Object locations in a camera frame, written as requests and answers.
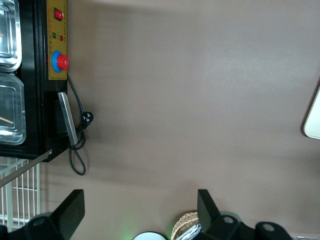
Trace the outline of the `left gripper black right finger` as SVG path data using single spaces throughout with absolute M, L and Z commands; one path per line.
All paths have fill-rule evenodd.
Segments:
M 221 216 L 207 189 L 199 189 L 197 192 L 197 215 L 203 232 L 207 232 L 213 222 Z

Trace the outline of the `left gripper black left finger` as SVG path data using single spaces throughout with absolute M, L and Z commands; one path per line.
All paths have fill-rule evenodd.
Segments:
M 84 216 L 84 190 L 75 189 L 51 214 L 51 220 L 62 238 L 70 240 Z

